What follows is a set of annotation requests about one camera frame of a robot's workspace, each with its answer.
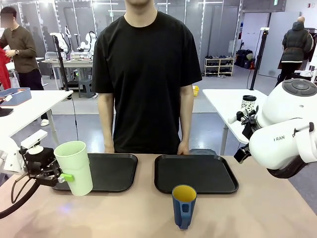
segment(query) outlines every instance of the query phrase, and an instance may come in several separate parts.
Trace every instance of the blue mug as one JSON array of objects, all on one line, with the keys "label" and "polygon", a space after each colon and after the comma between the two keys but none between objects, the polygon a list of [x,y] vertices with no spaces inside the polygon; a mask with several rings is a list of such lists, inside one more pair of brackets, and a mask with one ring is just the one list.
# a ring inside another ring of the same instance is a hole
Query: blue mug
[{"label": "blue mug", "polygon": [[175,224],[186,230],[193,217],[196,191],[188,185],[178,185],[172,191]]}]

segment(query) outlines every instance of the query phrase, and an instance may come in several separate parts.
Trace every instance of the cup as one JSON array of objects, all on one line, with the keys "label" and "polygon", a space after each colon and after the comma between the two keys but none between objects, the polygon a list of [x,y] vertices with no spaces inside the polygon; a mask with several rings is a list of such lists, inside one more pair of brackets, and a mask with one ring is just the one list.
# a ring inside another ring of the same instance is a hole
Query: cup
[{"label": "cup", "polygon": [[251,95],[244,95],[242,98],[241,108],[245,108],[248,112],[254,109],[254,105],[256,103],[256,97]]},{"label": "cup", "polygon": [[74,181],[68,182],[73,195],[84,196],[93,189],[86,144],[70,141],[59,145],[54,155],[63,174],[73,175]]},{"label": "cup", "polygon": [[188,185],[178,185],[172,191],[175,224],[186,230],[193,217],[197,193]]}]

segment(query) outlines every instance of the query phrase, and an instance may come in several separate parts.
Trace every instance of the man in brown sweater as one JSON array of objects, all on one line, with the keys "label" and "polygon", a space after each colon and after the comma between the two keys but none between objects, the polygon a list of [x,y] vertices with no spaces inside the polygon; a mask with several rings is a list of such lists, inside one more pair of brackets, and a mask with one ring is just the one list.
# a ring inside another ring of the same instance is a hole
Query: man in brown sweater
[{"label": "man in brown sweater", "polygon": [[[36,49],[31,32],[16,22],[16,10],[11,6],[4,7],[1,12],[1,27],[6,28],[0,39],[0,47],[10,46],[7,57],[13,57],[15,70],[19,74],[20,87],[31,90],[44,90],[41,73],[36,62]],[[49,124],[47,114],[41,116],[41,126]]]}]

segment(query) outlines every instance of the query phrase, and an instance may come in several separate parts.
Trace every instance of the hanging clothes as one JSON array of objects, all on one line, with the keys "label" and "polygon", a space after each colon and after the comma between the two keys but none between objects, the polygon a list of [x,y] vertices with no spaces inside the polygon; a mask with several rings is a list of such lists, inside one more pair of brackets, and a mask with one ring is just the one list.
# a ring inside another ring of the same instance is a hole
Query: hanging clothes
[{"label": "hanging clothes", "polygon": [[9,72],[6,68],[6,64],[9,62],[10,58],[5,56],[5,51],[3,49],[0,49],[0,83],[5,90],[11,88]]}]

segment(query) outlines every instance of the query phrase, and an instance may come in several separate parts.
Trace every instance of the shoe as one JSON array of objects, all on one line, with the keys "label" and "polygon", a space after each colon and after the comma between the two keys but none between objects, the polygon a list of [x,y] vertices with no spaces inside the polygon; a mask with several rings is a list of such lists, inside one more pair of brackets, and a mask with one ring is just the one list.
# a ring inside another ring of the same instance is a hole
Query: shoe
[{"label": "shoe", "polygon": [[49,125],[50,124],[50,122],[49,122],[49,120],[47,120],[47,119],[43,119],[42,121],[41,121],[41,126],[47,126],[47,125]]}]

